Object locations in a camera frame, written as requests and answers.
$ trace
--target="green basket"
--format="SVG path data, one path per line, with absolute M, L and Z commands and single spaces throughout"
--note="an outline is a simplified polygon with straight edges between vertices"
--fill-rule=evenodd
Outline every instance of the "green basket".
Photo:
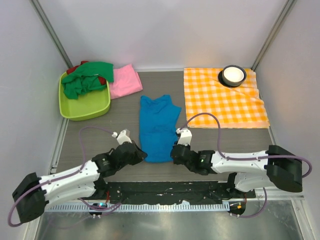
M 59 80 L 59 107 L 60 114 L 72 121 L 83 121 L 93 119 L 106 114 L 110 108 L 109 83 L 102 91 L 94 90 L 85 95 L 79 95 L 78 99 L 69 99 L 64 94 L 62 79 L 67 73 L 61 75 Z

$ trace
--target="clothing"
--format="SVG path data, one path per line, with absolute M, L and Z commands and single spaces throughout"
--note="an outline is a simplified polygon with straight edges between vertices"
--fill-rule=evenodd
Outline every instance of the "clothing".
M 111 99 L 142 91 L 143 87 L 139 75 L 131 64 L 115 69 L 113 74 L 114 82 L 109 84 Z
M 141 96 L 139 138 L 141 149 L 148 154 L 146 162 L 172 161 L 170 152 L 178 140 L 176 123 L 180 111 L 181 107 L 173 105 L 170 95 L 155 100 Z
M 222 128 L 268 128 L 264 101 L 259 98 L 256 73 L 249 68 L 238 87 L 223 86 L 218 80 L 222 68 L 185 68 L 183 74 L 186 118 L 208 112 L 215 115 Z M 202 115 L 189 124 L 193 128 L 217 128 L 211 116 Z
M 68 99 L 78 99 L 78 95 L 84 95 L 92 90 L 103 90 L 106 85 L 101 85 L 98 77 L 103 77 L 112 83 L 114 81 L 113 64 L 96 61 L 78 66 L 62 79 L 63 92 Z
M 86 63 L 89 63 L 89 61 L 81 61 L 80 65 L 86 64 Z M 69 68 L 66 71 L 66 74 L 69 75 L 69 74 L 73 73 L 80 65 L 77 65 L 77 66 Z M 100 82 L 101 85 L 107 84 L 106 79 L 104 79 L 102 76 L 98 76 L 98 79 L 99 79 L 99 82 Z

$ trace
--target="metal floor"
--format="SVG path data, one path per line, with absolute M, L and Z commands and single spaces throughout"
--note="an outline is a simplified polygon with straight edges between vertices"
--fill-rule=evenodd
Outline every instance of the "metal floor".
M 262 201 L 248 201 L 246 215 Z M 227 212 L 128 212 L 101 219 L 87 212 L 46 212 L 36 240 L 303 240 L 291 201 L 269 201 L 261 215 L 243 219 Z
M 139 144 L 139 111 L 140 97 L 146 95 L 152 99 L 169 94 L 173 104 L 182 107 L 177 127 L 186 122 L 184 97 L 184 73 L 182 71 L 139 72 L 143 91 L 114 99 L 107 114 L 86 120 L 69 121 L 57 171 L 61 172 L 82 163 L 82 153 L 78 139 L 78 131 L 85 126 L 98 126 L 120 132 L 130 130 L 130 137 Z M 217 149 L 217 129 L 192 128 L 191 148 L 199 150 Z M 105 153 L 117 147 L 117 141 L 109 134 L 97 130 L 86 129 L 83 132 L 86 159 Z M 221 147 L 225 152 L 246 153 L 266 150 L 271 144 L 267 129 L 228 129 L 222 130 Z M 108 181 L 207 181 L 226 180 L 228 174 L 211 174 L 202 176 L 192 173 L 183 165 L 167 163 L 142 162 L 135 166 L 126 166 Z

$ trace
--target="pile of clothes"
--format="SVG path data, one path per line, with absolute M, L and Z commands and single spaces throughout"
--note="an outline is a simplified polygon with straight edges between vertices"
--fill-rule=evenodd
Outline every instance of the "pile of clothes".
M 120 98 L 143 89 L 139 75 L 131 64 L 119 69 L 102 61 L 82 61 L 66 71 L 62 79 L 64 94 L 68 99 L 78 99 L 91 91 L 102 91 L 109 83 L 111 99 Z

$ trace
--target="white linear rail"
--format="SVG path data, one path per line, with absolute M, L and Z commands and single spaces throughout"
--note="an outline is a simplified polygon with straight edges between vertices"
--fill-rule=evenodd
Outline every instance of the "white linear rail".
M 122 204 L 116 212 L 128 213 L 128 212 L 224 212 L 229 211 L 230 206 L 228 201 L 224 201 L 222 204 L 203 204 L 203 205 L 190 205 L 189 202 L 183 202 L 181 204 L 173 205 L 149 205 L 149 204 Z M 48 210 L 47 213 L 61 213 L 61 212 L 88 212 L 89 208 L 82 202 L 66 202 L 64 204 L 56 205 Z

